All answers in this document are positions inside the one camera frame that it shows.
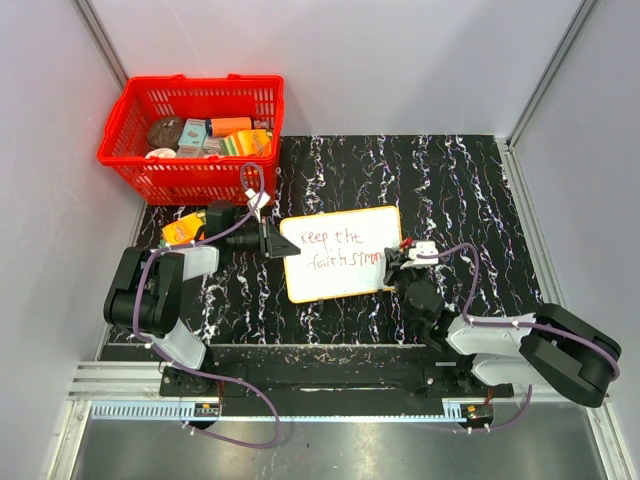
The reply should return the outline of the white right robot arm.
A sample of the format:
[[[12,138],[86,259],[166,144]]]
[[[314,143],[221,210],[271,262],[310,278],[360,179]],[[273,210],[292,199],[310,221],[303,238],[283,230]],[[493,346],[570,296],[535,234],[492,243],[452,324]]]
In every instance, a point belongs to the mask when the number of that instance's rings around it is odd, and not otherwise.
[[[425,272],[443,256],[430,241],[385,248],[383,283],[397,294],[403,316],[417,325],[426,345],[458,355],[454,380],[460,392],[547,386],[576,404],[602,405],[620,376],[622,349],[615,340],[555,303],[516,316],[473,316],[470,300],[460,312],[449,310]]]

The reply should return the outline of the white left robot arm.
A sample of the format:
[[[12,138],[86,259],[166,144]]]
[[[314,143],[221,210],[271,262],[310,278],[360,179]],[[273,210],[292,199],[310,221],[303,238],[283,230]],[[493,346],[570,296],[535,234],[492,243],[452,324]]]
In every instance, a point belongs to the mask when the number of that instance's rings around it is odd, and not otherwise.
[[[218,375],[208,346],[197,339],[180,318],[183,284],[223,269],[233,254],[258,252],[266,259],[297,256],[299,246],[278,232],[273,221],[257,218],[256,204],[243,217],[226,200],[209,204],[204,224],[187,244],[158,249],[128,247],[117,266],[103,307],[103,317],[134,335],[182,373],[182,384],[195,395],[206,395],[215,385],[245,381]]]

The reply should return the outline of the red-capped whiteboard marker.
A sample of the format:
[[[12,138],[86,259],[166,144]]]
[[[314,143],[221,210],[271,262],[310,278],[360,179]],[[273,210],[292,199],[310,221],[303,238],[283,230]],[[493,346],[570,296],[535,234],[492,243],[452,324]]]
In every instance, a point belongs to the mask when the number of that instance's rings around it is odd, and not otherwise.
[[[413,240],[411,238],[405,239],[400,245],[399,248],[404,251],[406,249],[411,248],[413,245]]]

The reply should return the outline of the yellow-framed whiteboard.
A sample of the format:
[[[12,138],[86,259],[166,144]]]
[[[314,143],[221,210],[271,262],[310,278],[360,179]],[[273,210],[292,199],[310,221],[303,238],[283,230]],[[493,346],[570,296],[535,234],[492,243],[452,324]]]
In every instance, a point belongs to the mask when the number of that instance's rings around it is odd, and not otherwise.
[[[402,240],[395,206],[290,217],[280,223],[280,233],[301,250],[284,258],[294,304],[386,290],[384,250]]]

